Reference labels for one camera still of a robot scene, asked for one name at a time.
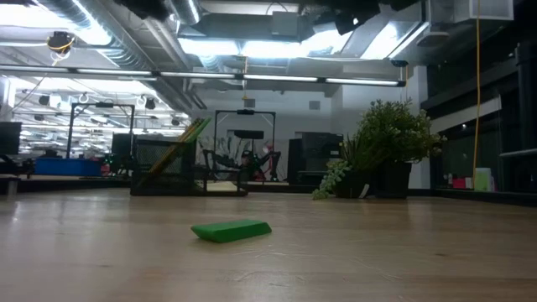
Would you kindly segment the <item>green eraser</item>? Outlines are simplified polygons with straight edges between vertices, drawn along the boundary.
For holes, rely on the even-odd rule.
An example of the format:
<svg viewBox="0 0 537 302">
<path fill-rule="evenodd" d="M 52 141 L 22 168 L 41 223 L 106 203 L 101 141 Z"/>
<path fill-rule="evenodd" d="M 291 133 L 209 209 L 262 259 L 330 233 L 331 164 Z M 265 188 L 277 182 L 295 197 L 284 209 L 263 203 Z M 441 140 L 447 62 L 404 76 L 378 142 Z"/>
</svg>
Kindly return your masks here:
<svg viewBox="0 0 537 302">
<path fill-rule="evenodd" d="M 200 239 L 217 243 L 235 242 L 272 232 L 272 228 L 267 222 L 257 220 L 225 221 L 194 225 L 190 229 Z"/>
</svg>

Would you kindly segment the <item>black mesh desk organizer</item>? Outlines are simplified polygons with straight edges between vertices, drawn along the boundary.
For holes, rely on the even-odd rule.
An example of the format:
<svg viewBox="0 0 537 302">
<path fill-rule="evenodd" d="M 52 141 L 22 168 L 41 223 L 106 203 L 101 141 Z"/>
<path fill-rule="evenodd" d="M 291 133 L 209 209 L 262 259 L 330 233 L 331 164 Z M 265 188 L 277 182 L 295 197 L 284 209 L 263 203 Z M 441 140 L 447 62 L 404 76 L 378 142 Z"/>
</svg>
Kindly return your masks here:
<svg viewBox="0 0 537 302">
<path fill-rule="evenodd" d="M 196 162 L 197 142 L 184 151 L 160 174 L 150 174 L 152 166 L 164 156 L 175 142 L 139 139 L 134 153 L 134 170 L 130 194 L 145 196 L 212 196 L 248 195 L 241 170 L 210 169 Z M 208 192 L 208 182 L 231 181 L 236 192 Z"/>
</svg>

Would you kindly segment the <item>black cabinet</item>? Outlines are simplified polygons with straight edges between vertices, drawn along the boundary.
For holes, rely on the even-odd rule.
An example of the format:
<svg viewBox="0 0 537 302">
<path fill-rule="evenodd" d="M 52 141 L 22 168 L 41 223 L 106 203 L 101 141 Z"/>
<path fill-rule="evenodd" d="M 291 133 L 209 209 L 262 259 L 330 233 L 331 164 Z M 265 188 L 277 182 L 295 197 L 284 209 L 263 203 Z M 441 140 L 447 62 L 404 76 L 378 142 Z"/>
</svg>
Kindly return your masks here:
<svg viewBox="0 0 537 302">
<path fill-rule="evenodd" d="M 342 134 L 302 133 L 289 141 L 287 180 L 291 185 L 318 186 L 328 163 L 341 157 Z"/>
</svg>

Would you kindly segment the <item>long ceiling light bar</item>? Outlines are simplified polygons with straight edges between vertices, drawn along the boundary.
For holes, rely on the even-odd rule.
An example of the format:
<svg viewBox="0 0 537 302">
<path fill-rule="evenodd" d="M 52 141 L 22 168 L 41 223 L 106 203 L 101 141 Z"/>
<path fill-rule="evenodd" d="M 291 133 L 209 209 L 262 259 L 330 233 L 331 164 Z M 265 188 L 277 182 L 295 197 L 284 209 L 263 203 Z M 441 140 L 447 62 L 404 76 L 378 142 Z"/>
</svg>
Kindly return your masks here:
<svg viewBox="0 0 537 302">
<path fill-rule="evenodd" d="M 45 73 L 58 75 L 84 75 L 84 76 L 116 76 L 116 77 L 134 77 L 137 81 L 140 79 L 153 78 L 184 78 L 184 79 L 202 79 L 202 80 L 235 80 L 235 81 L 281 81 L 297 83 L 315 83 L 331 85 L 352 85 L 352 86 L 386 86 L 386 87 L 403 87 L 407 85 L 406 81 L 401 80 L 380 80 L 373 78 L 334 78 L 319 76 L 300 76 L 300 75 L 260 75 L 260 74 L 243 74 L 243 73 L 206 73 L 192 71 L 158 71 L 158 70 L 108 70 L 81 67 L 56 67 L 40 65 L 0 65 L 0 71 L 4 73 Z"/>
</svg>

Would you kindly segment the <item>succulent plant dark pot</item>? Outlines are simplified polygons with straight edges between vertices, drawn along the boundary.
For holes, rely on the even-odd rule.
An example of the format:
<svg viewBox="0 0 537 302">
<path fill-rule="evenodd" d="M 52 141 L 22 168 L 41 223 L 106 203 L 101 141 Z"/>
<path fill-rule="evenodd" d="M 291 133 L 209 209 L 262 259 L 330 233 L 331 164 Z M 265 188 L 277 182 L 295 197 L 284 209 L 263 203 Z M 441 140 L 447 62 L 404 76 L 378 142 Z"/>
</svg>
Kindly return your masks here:
<svg viewBox="0 0 537 302">
<path fill-rule="evenodd" d="M 312 193 L 314 200 L 330 195 L 343 199 L 362 199 L 372 188 L 373 172 L 384 160 L 382 151 L 361 134 L 348 137 L 340 146 L 341 157 L 327 165 L 327 173 Z"/>
</svg>

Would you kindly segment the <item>bushy white-flowered potted plant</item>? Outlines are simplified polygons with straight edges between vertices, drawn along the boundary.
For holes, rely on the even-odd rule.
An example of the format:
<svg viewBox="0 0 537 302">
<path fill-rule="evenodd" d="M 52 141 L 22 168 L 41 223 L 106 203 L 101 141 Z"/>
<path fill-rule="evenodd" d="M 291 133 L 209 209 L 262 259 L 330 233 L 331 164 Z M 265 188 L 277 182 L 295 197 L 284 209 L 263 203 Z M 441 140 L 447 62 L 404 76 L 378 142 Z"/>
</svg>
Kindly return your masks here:
<svg viewBox="0 0 537 302">
<path fill-rule="evenodd" d="M 427 112 L 411 112 L 412 100 L 371 102 L 357 136 L 373 161 L 374 194 L 384 199 L 408 196 L 412 166 L 441 153 L 446 137 L 432 133 Z"/>
</svg>

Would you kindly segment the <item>blue plastic bin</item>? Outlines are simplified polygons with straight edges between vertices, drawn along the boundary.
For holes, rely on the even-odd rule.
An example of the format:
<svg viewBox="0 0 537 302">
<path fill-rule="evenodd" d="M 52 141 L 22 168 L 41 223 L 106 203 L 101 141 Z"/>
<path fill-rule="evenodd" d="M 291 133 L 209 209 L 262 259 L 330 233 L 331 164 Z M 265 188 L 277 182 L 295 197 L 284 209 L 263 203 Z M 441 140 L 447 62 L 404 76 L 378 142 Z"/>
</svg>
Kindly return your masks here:
<svg viewBox="0 0 537 302">
<path fill-rule="evenodd" d="M 35 174 L 60 176 L 100 176 L 101 165 L 87 159 L 37 158 Z"/>
</svg>

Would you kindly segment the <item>green box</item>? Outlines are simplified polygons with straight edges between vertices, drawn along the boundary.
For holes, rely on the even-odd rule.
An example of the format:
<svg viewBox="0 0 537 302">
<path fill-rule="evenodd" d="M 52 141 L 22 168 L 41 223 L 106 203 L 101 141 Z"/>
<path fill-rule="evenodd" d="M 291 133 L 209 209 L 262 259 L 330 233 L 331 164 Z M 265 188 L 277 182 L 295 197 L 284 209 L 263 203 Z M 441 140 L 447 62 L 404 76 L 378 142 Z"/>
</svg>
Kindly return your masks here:
<svg viewBox="0 0 537 302">
<path fill-rule="evenodd" d="M 474 177 L 474 190 L 493 191 L 493 176 L 490 168 L 476 168 Z"/>
</svg>

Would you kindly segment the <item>black monitor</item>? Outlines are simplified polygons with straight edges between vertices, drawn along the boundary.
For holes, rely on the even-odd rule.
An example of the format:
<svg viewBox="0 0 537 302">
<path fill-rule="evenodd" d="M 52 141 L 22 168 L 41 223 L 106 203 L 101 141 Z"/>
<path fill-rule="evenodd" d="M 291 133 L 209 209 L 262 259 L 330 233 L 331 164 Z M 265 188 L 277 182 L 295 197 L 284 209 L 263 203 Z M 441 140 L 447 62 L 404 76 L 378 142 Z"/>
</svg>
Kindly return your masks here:
<svg viewBox="0 0 537 302">
<path fill-rule="evenodd" d="M 0 122 L 0 154 L 18 154 L 21 122 Z"/>
</svg>

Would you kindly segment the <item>black aluminium table frame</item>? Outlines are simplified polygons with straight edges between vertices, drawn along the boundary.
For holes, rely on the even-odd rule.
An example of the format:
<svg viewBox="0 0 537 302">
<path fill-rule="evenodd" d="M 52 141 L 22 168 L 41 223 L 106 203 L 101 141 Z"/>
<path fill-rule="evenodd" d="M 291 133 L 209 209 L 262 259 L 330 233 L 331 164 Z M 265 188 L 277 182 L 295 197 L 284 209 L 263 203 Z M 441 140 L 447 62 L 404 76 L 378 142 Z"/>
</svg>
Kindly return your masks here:
<svg viewBox="0 0 537 302">
<path fill-rule="evenodd" d="M 8 185 L 11 182 L 14 182 L 17 185 L 18 193 L 130 187 L 130 182 L 126 180 L 80 180 L 77 178 L 21 180 L 20 178 L 15 177 L 0 177 L 0 195 L 7 194 Z M 248 192 L 306 194 L 311 193 L 315 187 L 305 185 L 246 185 L 245 188 Z M 537 208 L 537 194 L 530 193 L 483 192 L 448 189 L 409 189 L 408 197 L 415 196 L 476 200 L 489 203 Z"/>
</svg>

